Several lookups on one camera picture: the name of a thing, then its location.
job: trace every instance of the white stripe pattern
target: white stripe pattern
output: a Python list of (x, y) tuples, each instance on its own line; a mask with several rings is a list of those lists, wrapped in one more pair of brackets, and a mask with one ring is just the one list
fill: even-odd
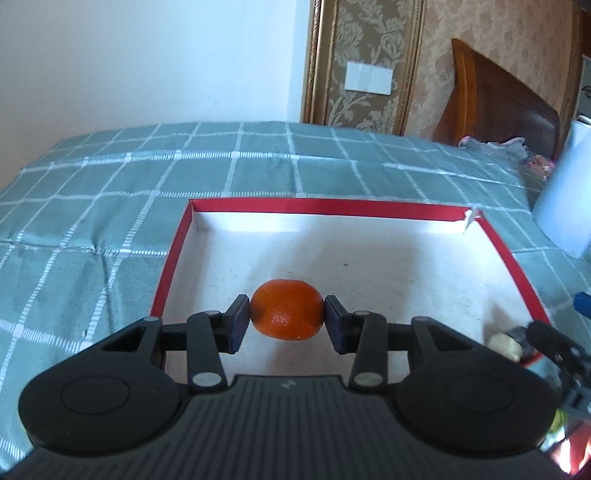
[(574, 264), (574, 259), (568, 253), (566, 253), (566, 252), (564, 252), (562, 250), (560, 250), (560, 252), (564, 255), (564, 257), (571, 264), (571, 266), (574, 268), (574, 270), (579, 274), (579, 276), (581, 277), (581, 280), (583, 280), (583, 283), (585, 284), (586, 291), (587, 292), (590, 292), (591, 291), (591, 285), (589, 285), (589, 282), (587, 281), (587, 279), (585, 278), (585, 276), (583, 275), (583, 273)]
[(19, 198), (17, 201), (10, 202), (10, 205), (14, 205), (6, 215), (4, 215), (4, 217), (2, 217), (2, 219), (0, 219), (0, 223), (2, 223), (4, 220), (6, 220), (8, 218), (8, 216), (15, 210), (15, 208), (17, 208), (20, 204), (22, 204), (27, 195), (29, 195), (37, 185), (39, 185), (41, 183), (41, 181), (48, 175), (48, 173), (53, 169), (53, 166), (50, 165), (50, 168), (47, 169), (46, 172), (43, 173), (43, 175), (41, 175), (38, 180), (33, 184), (33, 186), (27, 190), (27, 192), (25, 193), (25, 195), (23, 195), (21, 198)]
[(398, 159), (396, 159), (388, 150), (386, 150), (386, 147), (384, 147), (383, 144), (381, 144), (380, 142), (377, 141), (376, 136), (373, 132), (370, 132), (369, 136), (373, 139), (373, 141), (380, 148), (380, 150), (382, 150), (386, 154), (387, 158), (389, 158), (390, 160), (392, 160), (393, 162), (398, 164)]
[(524, 253), (530, 253), (530, 252), (541, 252), (542, 250), (558, 250), (560, 251), (560, 248), (558, 247), (531, 247), (531, 248), (517, 248), (515, 250), (512, 250), (511, 253), (515, 254), (524, 254)]
[(223, 186), (222, 197), (231, 197), (232, 196), (232, 182), (234, 180), (234, 173), (236, 172), (236, 163), (240, 158), (240, 145), (242, 143), (242, 134), (243, 134), (244, 124), (240, 124), (240, 129), (236, 135), (236, 144), (234, 145), (234, 150), (230, 154), (230, 158), (232, 159), (230, 162), (230, 167), (228, 168), (228, 175), (226, 176), (226, 183)]
[(6, 260), (8, 260), (8, 257), (10, 256), (11, 252), (16, 248), (16, 246), (14, 244), (10, 244), (8, 245), (8, 249), (6, 250), (6, 253), (4, 254), (4, 256), (2, 257), (2, 259), (0, 260), (0, 270), (2, 270), (2, 267), (4, 266), (4, 264), (6, 263)]
[(503, 187), (505, 188), (505, 190), (507, 191), (507, 193), (509, 194), (509, 196), (510, 196), (512, 199), (514, 199), (514, 200), (515, 200), (515, 203), (516, 203), (517, 205), (523, 205), (523, 202), (520, 202), (520, 201), (518, 200), (518, 198), (517, 198), (515, 195), (513, 195), (513, 192), (511, 191), (511, 189), (509, 188), (509, 186), (508, 186), (508, 185), (503, 185)]
[(482, 182), (482, 183), (492, 183), (492, 184), (498, 184), (498, 185), (509, 185), (510, 187), (515, 187), (516, 189), (523, 189), (523, 190), (532, 190), (534, 192), (540, 192), (540, 189), (534, 189), (531, 187), (525, 187), (523, 185), (516, 185), (516, 184), (507, 184), (507, 183), (503, 183), (501, 181), (496, 181), (496, 180), (491, 180), (491, 179), (483, 179), (481, 177), (474, 177), (472, 175), (466, 175), (463, 173), (455, 173), (452, 171), (447, 171), (447, 170), (441, 170), (441, 169), (434, 169), (434, 168), (424, 168), (424, 167), (414, 167), (414, 166), (410, 166), (410, 165), (403, 165), (400, 163), (385, 163), (384, 167), (389, 167), (389, 168), (397, 168), (399, 170), (403, 170), (403, 171), (417, 171), (417, 172), (421, 172), (421, 173), (434, 173), (437, 175), (444, 175), (444, 176), (450, 176), (450, 177), (458, 177), (461, 179), (468, 179), (468, 180), (476, 180), (478, 182)]
[[(8, 248), (21, 248), (23, 250), (31, 251), (45, 251), (56, 248), (54, 245), (34, 245), (34, 244), (13, 244), (7, 241), (0, 241), (0, 245), (8, 246)], [(116, 257), (121, 253), (121, 249), (110, 248), (96, 248), (96, 247), (65, 247), (60, 253), (65, 254), (92, 254), (98, 257)], [(165, 258), (168, 255), (168, 250), (136, 250), (130, 249), (126, 251), (129, 257), (145, 257), (145, 258)]]
[[(92, 134), (88, 134), (86, 136), (86, 138), (80, 142), (79, 144), (77, 144), (75, 147), (70, 147), (67, 150), (69, 150), (69, 152), (64, 155), (64, 157), (62, 158), (68, 158), (70, 157), (73, 153), (75, 153), (76, 151), (78, 151), (79, 149), (81, 149), (82, 147), (86, 146), (86, 143), (90, 140), (90, 138), (92, 137)], [(47, 154), (43, 155), (39, 160), (42, 160)]]
[(4, 198), (4, 196), (10, 192), (15, 185), (18, 184), (18, 180), (21, 178), (22, 174), (23, 174), (23, 170), (22, 168), (18, 171), (17, 176), (14, 178), (14, 180), (10, 183), (10, 185), (8, 187), (6, 187), (2, 193), (0, 193), (0, 200)]
[(343, 144), (340, 142), (339, 137), (336, 135), (335, 129), (331, 128), (330, 133), (332, 134), (332, 137), (335, 141), (336, 146), (339, 147), (340, 152), (343, 154), (343, 158), (345, 160), (351, 161), (351, 157), (350, 157), (349, 153), (345, 150)]
[(300, 168), (298, 166), (298, 160), (300, 159), (300, 156), (296, 154), (296, 147), (294, 145), (293, 139), (294, 134), (291, 131), (290, 124), (286, 124), (285, 129), (287, 131), (287, 145), (290, 149), (291, 170), (294, 175), (295, 196), (297, 198), (302, 198), (306, 195), (304, 194), (304, 187), (301, 184)]
[[(115, 177), (119, 174), (119, 172), (127, 165), (128, 162), (123, 162), (121, 164), (121, 166), (119, 166), (119, 168), (117, 170), (115, 170), (115, 172), (113, 173), (113, 175), (110, 176), (109, 180), (103, 185), (103, 187), (101, 188), (100, 192), (104, 192), (106, 190), (106, 188), (109, 186), (109, 184), (115, 179)], [(70, 179), (76, 174), (78, 173), (82, 168), (81, 167), (79, 170), (76, 170), (62, 185), (61, 187), (58, 189), (58, 192), (70, 181)], [(8, 365), (10, 363), (10, 360), (12, 358), (12, 355), (14, 353), (14, 349), (16, 347), (17, 341), (18, 339), (22, 336), (22, 333), (24, 331), (25, 328), (25, 322), (27, 320), (27, 316), (31, 310), (31, 307), (33, 306), (33, 302), (35, 301), (35, 299), (37, 298), (37, 295), (39, 294), (39, 291), (41, 290), (41, 288), (43, 287), (43, 285), (45, 284), (45, 281), (47, 280), (47, 276), (49, 275), (49, 272), (51, 271), (51, 267), (53, 266), (53, 262), (55, 261), (56, 257), (58, 256), (58, 254), (61, 252), (61, 250), (67, 246), (67, 243), (70, 241), (70, 238), (72, 238), (72, 235), (74, 235), (74, 232), (76, 231), (76, 228), (78, 227), (78, 225), (80, 225), (80, 223), (82, 222), (82, 220), (84, 220), (84, 218), (86, 218), (86, 216), (88, 215), (88, 213), (90, 212), (91, 208), (94, 206), (94, 204), (96, 203), (96, 199), (92, 200), (90, 202), (90, 204), (88, 205), (88, 207), (84, 210), (84, 212), (82, 212), (82, 214), (78, 217), (78, 220), (74, 222), (74, 224), (72, 224), (72, 226), (68, 229), (66, 235), (64, 236), (64, 238), (62, 239), (62, 241), (60, 242), (60, 247), (59, 248), (55, 248), (53, 250), (53, 253), (51, 254), (51, 256), (49, 257), (49, 260), (47, 261), (45, 268), (43, 269), (43, 273), (41, 274), (41, 277), (39, 278), (39, 281), (37, 282), (37, 285), (35, 286), (35, 289), (33, 290), (33, 292), (31, 293), (31, 295), (29, 296), (29, 299), (27, 300), (27, 303), (24, 307), (24, 309), (22, 310), (21, 316), (18, 319), (18, 324), (17, 326), (14, 328), (14, 330), (12, 331), (12, 339), (10, 342), (10, 345), (8, 347), (8, 351), (6, 352), (6, 356), (4, 357), (4, 361), (2, 363), (2, 367), (0, 368), (0, 393), (2, 392), (2, 387), (4, 386), (4, 380), (6, 379), (6, 373), (8, 370)], [(43, 204), (43, 206), (41, 207), (41, 209), (43, 209), (45, 207), (45, 205), (47, 205), (46, 203)], [(21, 232), (19, 233), (19, 235), (17, 235), (17, 239), (18, 241), (20, 241), (20, 239), (22, 238), (22, 234), (25, 230), (25, 228), (30, 225), (30, 222), (23, 228), (23, 230), (21, 230)]]
[(69, 354), (78, 353), (78, 351), (80, 351), (81, 342), (73, 342), (72, 340), (59, 337), (52, 333), (40, 332), (39, 330), (33, 330), (28, 327), (19, 327), (18, 323), (12, 323), (0, 319), (0, 330), (13, 334), (16, 328), (21, 329), (20, 338), (28, 340), (29, 342), (55, 346)]
[(548, 313), (550, 314), (550, 317), (555, 316), (557, 313), (561, 312), (564, 309), (574, 309), (573, 308), (573, 299), (568, 298), (567, 300), (563, 300), (560, 303), (557, 303), (555, 305), (552, 305), (549, 309), (548, 309)]
[[(72, 175), (70, 175), (66, 181), (61, 185), (61, 187), (59, 189), (57, 189), (56, 194), (59, 193), (63, 187), (65, 187), (68, 182), (74, 178), (74, 176), (80, 172), (83, 168), (85, 167), (85, 165), (80, 165), (80, 167), (74, 171), (74, 173), (72, 173)], [(43, 203), (43, 205), (41, 205), (41, 207), (39, 207), (39, 210), (37, 210), (33, 215), (31, 215), (31, 217), (29, 218), (28, 222), (25, 223), (25, 226), (22, 227), (22, 229), (19, 231), (19, 233), (17, 234), (15, 241), (20, 242), (22, 240), (22, 236), (25, 234), (25, 231), (27, 231), (27, 228), (29, 228), (31, 226), (31, 224), (33, 223), (33, 221), (35, 220), (35, 218), (37, 218), (37, 216), (43, 211), (43, 209), (49, 204), (50, 201), (53, 200), (53, 195), (51, 197), (48, 197), (47, 200), (45, 201), (45, 203)]]
[[(485, 194), (487, 194), (492, 200), (494, 200), (494, 202), (501, 207), (501, 203), (499, 202), (499, 200), (496, 198), (495, 195), (492, 194), (492, 192), (487, 191), (482, 183), (478, 183), (478, 186), (484, 191)], [(507, 214), (507, 218), (509, 219), (510, 222), (512, 222), (517, 228), (518, 230), (521, 232), (521, 234), (523, 235), (523, 237), (529, 242), (531, 243), (531, 245), (535, 246), (534, 241), (530, 238), (530, 236), (527, 234), (527, 232), (525, 231), (525, 229), (521, 226), (521, 224), (515, 220), (515, 217), (513, 217), (513, 215), (509, 215)]]
[(168, 166), (168, 168), (164, 171), (164, 173), (160, 177), (158, 183), (154, 187), (154, 190), (152, 190), (150, 196), (148, 197), (148, 199), (144, 203), (144, 206), (139, 211), (138, 217), (136, 218), (134, 224), (132, 225), (131, 229), (127, 233), (127, 235), (123, 241), (123, 245), (121, 246), (121, 250), (119, 251), (119, 255), (117, 256), (115, 262), (113, 263), (113, 267), (111, 268), (111, 272), (109, 273), (109, 279), (107, 280), (107, 284), (101, 290), (100, 295), (99, 295), (99, 299), (96, 302), (94, 312), (92, 313), (92, 317), (90, 318), (90, 323), (88, 325), (88, 329), (86, 330), (85, 341), (82, 342), (82, 347), (81, 347), (82, 349), (87, 348), (88, 346), (90, 346), (92, 344), (92, 339), (93, 339), (94, 334), (96, 332), (96, 327), (98, 326), (98, 323), (100, 321), (100, 316), (103, 312), (103, 308), (104, 308), (105, 303), (107, 301), (108, 295), (111, 293), (111, 289), (112, 289), (113, 284), (115, 282), (115, 277), (117, 276), (117, 272), (119, 271), (119, 267), (123, 263), (123, 260), (125, 258), (128, 258), (129, 252), (131, 252), (131, 249), (130, 249), (131, 243), (133, 242), (135, 235), (138, 233), (139, 227), (141, 227), (142, 223), (144, 223), (144, 220), (145, 220), (146, 216), (148, 215), (148, 212), (150, 211), (150, 208), (151, 208), (152, 204), (154, 203), (154, 200), (156, 199), (156, 197), (158, 197), (160, 195), (160, 188), (162, 187), (162, 185), (164, 184), (164, 182), (166, 181), (166, 179), (170, 175), (170, 172), (172, 172), (174, 166), (177, 164), (177, 162), (179, 160), (181, 160), (181, 158), (182, 158), (182, 155), (180, 154), (180, 152), (177, 152), (177, 155), (175, 155), (175, 158), (173, 159), (171, 164)]
[(363, 190), (363, 193), (367, 195), (368, 200), (375, 200), (374, 194), (371, 193), (371, 190), (369, 189), (369, 187), (365, 183), (365, 180), (361, 176), (361, 173), (359, 173), (359, 169), (357, 168), (357, 160), (349, 160), (349, 165), (351, 165), (351, 170), (353, 170), (353, 173), (355, 174), (357, 181), (361, 185), (361, 189)]
[[(573, 305), (573, 298), (572, 298), (572, 294), (569, 293), (569, 289), (566, 288), (566, 285), (564, 285), (564, 282), (562, 281), (562, 279), (558, 276), (558, 274), (556, 273), (556, 270), (554, 269), (554, 267), (552, 266), (552, 263), (548, 260), (548, 256), (546, 255), (546, 252), (544, 250), (542, 250), (542, 256), (544, 257), (544, 261), (546, 262), (546, 264), (548, 265), (548, 268), (550, 269), (550, 271), (552, 272), (552, 274), (555, 276), (555, 278), (558, 280), (558, 283), (560, 284), (560, 286), (562, 287), (562, 289), (564, 290), (565, 294), (566, 294), (566, 298), (567, 300), (562, 302), (561, 304), (565, 304), (565, 303), (569, 303), (569, 305)], [(587, 330), (587, 333), (591, 336), (591, 329), (589, 328), (589, 325), (587, 323), (587, 320), (582, 318), (583, 321), (583, 325), (585, 327), (585, 329)]]
[[(193, 138), (207, 138), (207, 137), (223, 137), (225, 135), (236, 135), (238, 133), (238, 131), (228, 131), (228, 132), (208, 132), (206, 134), (198, 134), (198, 133), (187, 133), (187, 132), (175, 132), (175, 133), (171, 133), (171, 134), (166, 134), (166, 135), (149, 135), (148, 137), (134, 137), (134, 138), (125, 138), (125, 139), (115, 139), (115, 140), (111, 140), (109, 141), (110, 144), (117, 144), (117, 143), (122, 143), (122, 142), (139, 142), (139, 141), (144, 141), (144, 144), (140, 145), (137, 150), (140, 150), (141, 148), (144, 147), (144, 145), (148, 142), (148, 140), (161, 140), (161, 139), (166, 139), (166, 138), (174, 138), (174, 137), (185, 137), (185, 136), (189, 136), (189, 138), (187, 139), (187, 145), (190, 143), (190, 141)], [(243, 132), (244, 135), (246, 135), (247, 137), (284, 137), (285, 134), (283, 133), (263, 133), (263, 132), (254, 132), (254, 131), (248, 131), (248, 132)], [(309, 136), (309, 135), (305, 135), (308, 138), (325, 138), (325, 137), (314, 137), (314, 136)], [(364, 140), (351, 140), (354, 142), (364, 142)], [(85, 143), (84, 146), (85, 147), (100, 147), (101, 145), (105, 145), (107, 142), (98, 142), (98, 143)], [(52, 148), (49, 152), (68, 152), (70, 150), (76, 149), (76, 148), (80, 148), (81, 145), (78, 145), (77, 147), (60, 147), (59, 144), (56, 145), (54, 148)]]
[(20, 462), (27, 456), (23, 450), (6, 440), (6, 438), (4, 438), (2, 435), (0, 435), (0, 449), (4, 450), (17, 462)]
[(410, 176), (410, 173), (408, 172), (408, 170), (403, 169), (402, 170), (402, 173), (404, 173), (404, 175), (406, 176), (406, 178), (410, 182), (410, 185), (413, 186), (413, 188), (416, 190), (416, 192), (422, 198), (422, 200), (425, 203), (430, 203), (429, 199), (427, 198), (427, 195), (425, 195), (425, 193), (423, 192), (423, 190), (421, 189), (421, 187), (419, 187), (418, 184), (417, 184), (417, 182), (415, 182), (414, 179)]
[(103, 153), (103, 151), (105, 151), (107, 148), (109, 148), (117, 140), (117, 137), (120, 136), (122, 134), (122, 132), (123, 132), (123, 130), (119, 130), (115, 134), (115, 136), (111, 140), (109, 140), (103, 148), (101, 148), (97, 152), (95, 152), (94, 155), (100, 155), (101, 153)]
[(150, 133), (146, 139), (144, 140), (143, 143), (141, 143), (139, 145), (138, 148), (136, 148), (136, 150), (141, 150), (142, 148), (145, 147), (146, 143), (148, 143), (150, 140), (152, 140), (154, 138), (154, 135), (156, 134), (156, 132), (158, 131), (158, 129), (160, 128), (161, 124), (156, 125), (156, 127), (154, 127), (154, 130), (152, 130), (152, 133)]
[(474, 206), (474, 205), (471, 205), (470, 204), (470, 200), (468, 199), (468, 197), (466, 196), (466, 194), (464, 193), (464, 191), (459, 187), (459, 185), (456, 182), (454, 182), (447, 175), (444, 175), (443, 178), (446, 179), (452, 185), (452, 187), (454, 187), (456, 189), (456, 191), (458, 192), (458, 194), (460, 194), (460, 197), (462, 197), (462, 200), (464, 200), (464, 202), (466, 202), (467, 205)]
[(484, 161), (484, 159), (482, 158), (484, 155), (480, 154), (479, 158), (472, 158), (472, 157), (465, 157), (463, 155), (460, 155), (459, 153), (456, 154), (452, 154), (450, 152), (447, 151), (447, 148), (445, 148), (443, 145), (439, 144), (439, 143), (435, 143), (436, 147), (438, 147), (438, 150), (443, 152), (444, 155), (452, 158), (452, 159), (462, 159), (462, 160), (468, 160), (474, 164), (477, 164), (478, 166), (487, 166), (487, 167), (493, 167), (495, 170), (498, 170), (500, 172), (503, 172), (504, 175), (506, 175), (509, 178), (513, 178), (510, 173), (512, 174), (525, 174), (526, 176), (535, 178), (537, 180), (539, 180), (539, 178), (534, 175), (532, 172), (529, 172), (527, 170), (515, 170), (513, 168), (508, 167), (506, 164), (505, 165), (500, 165), (498, 161), (496, 162), (491, 162), (491, 163), (487, 163), (486, 161)]
[[(297, 160), (299, 159), (299, 155), (294, 155), (291, 159), (292, 162), (292, 166), (293, 165), (297, 165)], [(358, 160), (351, 160), (352, 162), (354, 162), (355, 164), (358, 163)], [(297, 178), (299, 179), (299, 183), (296, 182), (296, 193), (300, 193), (303, 194), (303, 188), (301, 185), (301, 179), (299, 178), (299, 170), (298, 170), (298, 175)], [(450, 182), (454, 188), (458, 191), (458, 193), (461, 195), (462, 199), (465, 200), (466, 203), (473, 205), (472, 203), (468, 202), (467, 197), (465, 196), (463, 190), (461, 190), (461, 188), (455, 183), (453, 182), (449, 177), (444, 177), (448, 182)], [(151, 190), (139, 190), (137, 192), (122, 192), (122, 191), (110, 191), (110, 192), (103, 192), (103, 193), (99, 193), (96, 195), (54, 195), (52, 197), (49, 198), (32, 198), (32, 199), (24, 199), (23, 203), (43, 203), (43, 202), (48, 202), (51, 199), (54, 200), (93, 200), (93, 199), (100, 199), (100, 198), (104, 198), (104, 197), (125, 197), (125, 198), (133, 198), (133, 197), (141, 197), (141, 196), (148, 196), (150, 195)], [(260, 194), (260, 192), (245, 192), (246, 194), (250, 194), (251, 196), (258, 196)], [(192, 199), (192, 198), (211, 198), (211, 197), (219, 197), (222, 194), (222, 192), (160, 192), (160, 197), (162, 198), (186, 198), (186, 199)], [(285, 195), (287, 196), (293, 196), (293, 192), (286, 192)], [(388, 196), (380, 196), (380, 198), (383, 199), (387, 199), (389, 198)], [(0, 205), (13, 205), (14, 202), (5, 202), (2, 203), (0, 202)], [(502, 210), (504, 212), (521, 212), (521, 213), (530, 213), (530, 210), (527, 208), (511, 208), (511, 207), (498, 207), (498, 206), (486, 206), (487, 208), (493, 209), (493, 210)]]
[(191, 144), (193, 138), (195, 138), (195, 136), (197, 135), (197, 132), (199, 131), (200, 127), (201, 127), (201, 122), (199, 122), (197, 125), (195, 125), (195, 128), (193, 128), (193, 131), (187, 137), (187, 140), (185, 141), (185, 143), (181, 147), (181, 150), (184, 150), (185, 148), (187, 148)]

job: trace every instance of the wallpaper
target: wallpaper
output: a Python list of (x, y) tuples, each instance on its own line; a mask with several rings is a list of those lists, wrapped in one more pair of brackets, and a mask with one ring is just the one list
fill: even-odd
[(405, 135), (433, 135), (453, 90), (453, 37), (511, 72), (560, 112), (572, 17), (571, 0), (427, 0)]
[[(340, 0), (327, 125), (392, 133), (414, 0)], [(345, 90), (347, 62), (394, 69), (392, 95)]]

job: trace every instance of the light switch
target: light switch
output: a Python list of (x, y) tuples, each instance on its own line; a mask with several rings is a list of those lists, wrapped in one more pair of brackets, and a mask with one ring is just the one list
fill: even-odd
[(345, 90), (391, 95), (393, 74), (392, 69), (348, 61)]

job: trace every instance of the mandarin orange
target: mandarin orange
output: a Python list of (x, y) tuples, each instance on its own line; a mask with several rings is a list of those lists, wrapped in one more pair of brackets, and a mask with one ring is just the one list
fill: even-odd
[(251, 319), (263, 335), (281, 340), (313, 337), (323, 321), (324, 302), (302, 280), (276, 278), (257, 288), (251, 300)]

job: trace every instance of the teal blanket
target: teal blanket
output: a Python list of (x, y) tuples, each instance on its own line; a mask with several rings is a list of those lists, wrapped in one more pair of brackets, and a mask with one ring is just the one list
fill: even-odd
[(35, 375), (145, 316), (190, 198), (322, 197), (476, 206), (554, 324), (591, 348), (571, 306), (590, 291), (537, 228), (543, 182), (428, 141), (280, 122), (154, 125), (59, 142), (0, 193), (0, 470), (30, 449), (17, 414)]

